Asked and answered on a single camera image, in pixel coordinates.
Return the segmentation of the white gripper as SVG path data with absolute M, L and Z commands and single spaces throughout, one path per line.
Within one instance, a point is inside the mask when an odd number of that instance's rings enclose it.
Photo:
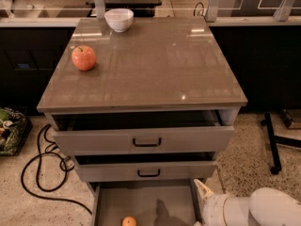
M 224 205 L 228 198 L 226 194 L 214 194 L 199 179 L 194 179 L 199 196 L 205 200 L 202 209 L 202 219 L 205 226 L 227 226 L 224 219 Z

